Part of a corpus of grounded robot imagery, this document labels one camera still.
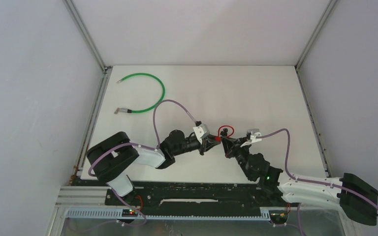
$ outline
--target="green cable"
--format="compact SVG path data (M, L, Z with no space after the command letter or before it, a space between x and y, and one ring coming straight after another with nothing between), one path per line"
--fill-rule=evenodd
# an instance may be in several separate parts
M138 111L134 111L134 110L131 110L131 109L128 109L128 108L117 108L116 111L115 111L115 114L117 114L118 112L127 112L127 113L143 113L143 112L148 112L149 110L154 109L154 107L156 107L157 104L163 100L164 95L166 94L166 88L164 87L163 82L159 78L157 78L156 76L154 76L152 74L148 74L148 73L134 73L134 74L130 74L130 75L127 75L127 76L123 77L122 79L118 80L117 83L120 83L120 82L122 82L122 81L124 81L124 80L126 80L128 78L131 78L131 77L134 77L134 76L137 76L137 75L149 76L149 77L157 80L160 83L161 89L163 90L163 93L161 94L160 99L153 106L151 106L149 108L146 108L146 109L143 109L143 110L138 110Z

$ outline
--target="white table surface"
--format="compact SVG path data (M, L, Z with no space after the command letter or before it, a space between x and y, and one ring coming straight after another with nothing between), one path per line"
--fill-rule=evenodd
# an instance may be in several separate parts
M289 170L299 175L325 177L322 159L293 66L114 66L92 135L90 147L124 131L140 144L154 147L153 110L142 114L114 114L117 107L140 110L153 105L161 95L158 82L150 77L134 77L117 84L122 77L145 72L159 77L165 99L183 104L212 134L221 125L235 128L233 137L243 137L249 128L269 134L281 128L291 133ZM162 142L170 131L180 129L185 136L194 124L176 104L166 102L156 113ZM284 169L286 134L263 139L250 148L261 152L276 168ZM131 164L125 172L131 180L209 183L252 183L234 158L224 156L222 146L199 155L198 151L176 156L176 163L164 170ZM86 159L81 179L88 175Z

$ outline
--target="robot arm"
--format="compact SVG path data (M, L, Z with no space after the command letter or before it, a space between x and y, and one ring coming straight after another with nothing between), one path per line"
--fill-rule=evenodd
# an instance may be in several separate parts
M351 220L365 225L376 225L377 209L355 194L335 187L357 192L373 203L378 203L378 191L359 177L345 173L342 178L316 178L289 176L286 171L270 166L261 153L250 154L252 143L260 141L258 129L248 130L244 138L232 139L221 133L225 157L235 158L250 181L257 181L258 187L270 200L283 199L287 203L304 203L344 212Z
M203 155L221 142L217 136L211 135L206 125L200 121L185 138L181 130L173 130L157 148L147 149L141 145L133 145L125 132L119 132L88 150L86 156L91 164L96 162L104 153L120 144L130 144L121 147L101 159L94 167L94 173L99 181L106 182L116 190L121 197L130 193L134 186L124 173L124 170L137 163L148 165L156 169L165 169L176 162L175 156L198 150Z
M164 169L175 163L177 155L194 150L203 155L222 143L225 157L235 158L248 180L256 182L259 179L257 186L271 202L305 203L336 209L343 211L351 220L376 225L376 208L356 195L334 187L342 186L377 204L378 191L357 176L345 173L343 178L304 177L290 175L282 169L272 167L261 153L251 154L249 151L252 144L261 141L258 129L248 130L245 137L238 139L227 137L226 129L219 137L211 135L208 127L201 122L197 122L193 130L188 137L180 130L173 130L159 147L153 149L131 143L124 132L119 132L91 148L87 152L87 157L93 164L113 147L129 144L114 150L94 166L98 180L106 182L122 197L134 189L128 176L123 173L131 163Z

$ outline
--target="cable connector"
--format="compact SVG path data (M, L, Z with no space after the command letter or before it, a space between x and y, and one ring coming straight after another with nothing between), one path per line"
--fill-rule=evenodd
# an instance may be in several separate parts
M118 114L118 112L132 113L132 110L131 110L131 109L128 109L128 108L120 108L120 107L118 107L118 108L114 111L114 114Z

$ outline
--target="glass panel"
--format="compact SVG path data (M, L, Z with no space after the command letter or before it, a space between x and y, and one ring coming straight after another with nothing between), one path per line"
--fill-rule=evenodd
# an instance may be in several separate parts
M107 221L113 220L70 218L65 221L62 236L300 236L295 227L273 228L267 221L149 220L138 227L122 227L113 221L87 232L71 230L82 231ZM302 210L301 221L307 236L344 235L336 211ZM296 211L289 214L288 223L297 225Z

